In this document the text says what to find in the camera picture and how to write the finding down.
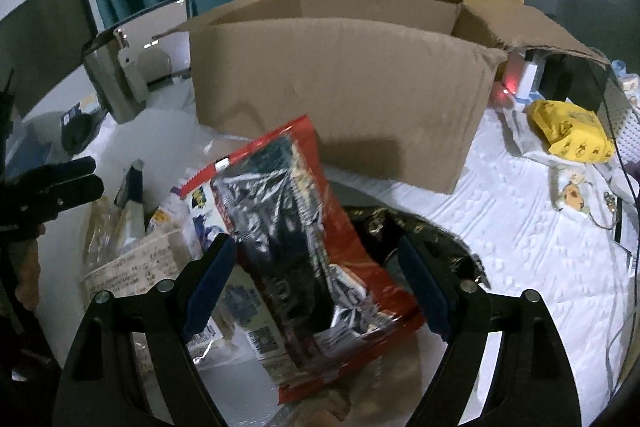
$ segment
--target textured white fabric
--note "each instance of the textured white fabric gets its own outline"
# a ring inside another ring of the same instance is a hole
[[[553,210],[548,168],[517,156],[500,118],[485,111],[450,196],[332,168],[326,174],[459,235],[481,257],[492,292],[519,296],[527,288],[538,290],[562,337],[588,425],[609,399],[628,339],[626,328],[616,336],[632,308],[626,253],[590,220],[575,223]],[[606,188],[601,182],[600,194]],[[610,222],[606,211],[595,216]],[[481,401],[499,343],[500,335],[490,335],[478,381]]]

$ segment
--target small keychain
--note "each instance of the small keychain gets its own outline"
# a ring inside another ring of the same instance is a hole
[[[596,221],[593,213],[591,212],[591,207],[588,205],[588,202],[593,201],[593,198],[595,197],[596,195],[593,184],[587,181],[586,176],[582,172],[572,172],[568,176],[568,183],[560,192],[554,207],[558,212],[561,212],[564,208],[576,210],[585,216],[589,216],[591,221],[593,221],[593,224],[599,229],[612,230],[618,223],[616,198],[610,192],[605,192],[603,194],[604,202],[612,215],[611,225],[606,226]]]

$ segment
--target black cable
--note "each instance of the black cable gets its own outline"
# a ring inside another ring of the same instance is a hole
[[[608,70],[609,70],[608,72],[609,72],[609,78],[610,78],[611,74],[613,73],[613,70],[610,67],[608,68]],[[633,185],[631,184],[631,180],[629,179],[629,175],[626,173],[626,169],[625,169],[625,167],[623,165],[623,162],[622,162],[622,155],[620,154],[620,149],[618,148],[618,142],[616,140],[615,132],[613,130],[613,124],[611,122],[611,116],[609,114],[609,105],[607,105],[607,99],[604,96],[605,91],[606,91],[606,88],[605,88],[605,90],[602,91],[602,102],[604,104],[604,110],[605,110],[605,113],[607,115],[607,123],[609,124],[609,131],[610,131],[611,137],[613,139],[613,144],[616,147],[616,155],[618,156],[618,161],[620,162],[620,168],[622,169],[622,172],[625,175],[626,183],[629,185],[629,191],[631,192],[631,196],[634,198],[634,205],[636,207],[636,212],[638,213],[638,219],[639,219],[638,248],[636,250],[636,259],[634,260],[632,258],[632,261],[635,261],[635,266],[634,266],[634,313],[633,313],[632,320],[631,320],[631,334],[629,335],[629,342],[628,342],[628,344],[626,346],[626,353],[625,353],[625,357],[623,359],[623,363],[624,363],[626,361],[626,359],[628,358],[628,356],[629,356],[629,352],[631,351],[631,344],[633,343],[634,334],[636,333],[636,318],[638,318],[638,263],[640,261],[640,207],[638,205],[638,196],[634,192]],[[615,390],[615,386],[611,390],[611,395],[610,396],[613,396],[614,390]]]

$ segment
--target open cardboard box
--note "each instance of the open cardboard box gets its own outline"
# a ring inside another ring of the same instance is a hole
[[[447,194],[509,51],[605,60],[534,8],[462,0],[235,0],[176,30],[200,123],[257,138],[306,113],[324,162]]]

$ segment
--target yellow bag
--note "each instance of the yellow bag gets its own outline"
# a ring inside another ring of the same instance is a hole
[[[573,103],[536,100],[527,107],[529,118],[549,142],[549,152],[576,162],[599,163],[615,149],[593,111]]]

